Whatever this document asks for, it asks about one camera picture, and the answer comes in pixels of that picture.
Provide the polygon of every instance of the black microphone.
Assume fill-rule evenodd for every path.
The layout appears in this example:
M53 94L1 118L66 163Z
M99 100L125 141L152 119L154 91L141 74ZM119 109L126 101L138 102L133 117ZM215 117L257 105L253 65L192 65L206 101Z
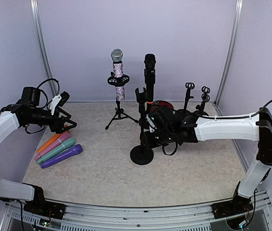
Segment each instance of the black microphone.
M146 54L145 57L145 84L147 88L147 114L150 112L153 104L154 84L155 84L155 56L154 54Z

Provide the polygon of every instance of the purple microphone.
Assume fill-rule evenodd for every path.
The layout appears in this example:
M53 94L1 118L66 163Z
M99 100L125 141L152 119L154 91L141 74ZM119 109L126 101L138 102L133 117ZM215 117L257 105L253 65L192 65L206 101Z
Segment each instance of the purple microphone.
M62 160L65 160L73 155L77 155L80 154L83 151L82 146L80 146L80 144L74 145L72 148L70 148L67 151L64 151L56 156L54 156L53 158L43 162L41 164L41 168L46 168L46 167L50 167Z
M120 49L114 49L111 52L112 67L115 78L120 78L123 76L123 64L122 64L123 52ZM125 100L124 86L116 87L116 95L118 101Z

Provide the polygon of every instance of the sparkly microphone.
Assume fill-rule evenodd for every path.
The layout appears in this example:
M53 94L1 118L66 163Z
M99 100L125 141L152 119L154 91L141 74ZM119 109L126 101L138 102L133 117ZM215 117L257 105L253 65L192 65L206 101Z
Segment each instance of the sparkly microphone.
M115 78L120 78L123 76L122 57L123 57L123 53L122 53L122 50L120 49L114 49L111 52L111 59L113 61L112 67L113 67L113 73ZM118 101L125 100L124 86L116 87L116 95L117 95Z

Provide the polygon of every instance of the pink microphone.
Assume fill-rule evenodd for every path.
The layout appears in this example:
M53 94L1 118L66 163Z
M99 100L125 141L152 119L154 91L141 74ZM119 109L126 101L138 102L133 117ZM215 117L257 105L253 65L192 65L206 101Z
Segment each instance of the pink microphone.
M49 151L53 150L54 148L58 147L61 143L63 143L65 140L70 138L70 134L68 132L63 133L57 140L55 140L53 143L51 143L46 149L44 149L42 152L38 153L35 156L35 160L37 161L42 156L44 156Z

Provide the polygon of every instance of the orange microphone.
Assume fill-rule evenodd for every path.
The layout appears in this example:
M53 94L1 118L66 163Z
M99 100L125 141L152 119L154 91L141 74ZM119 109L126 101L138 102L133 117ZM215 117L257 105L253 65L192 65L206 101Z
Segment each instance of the orange microphone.
M55 134L52 138L50 138L48 141L46 141L37 151L37 153L42 152L44 149L46 149L51 143L53 143L55 140L57 140L62 134Z

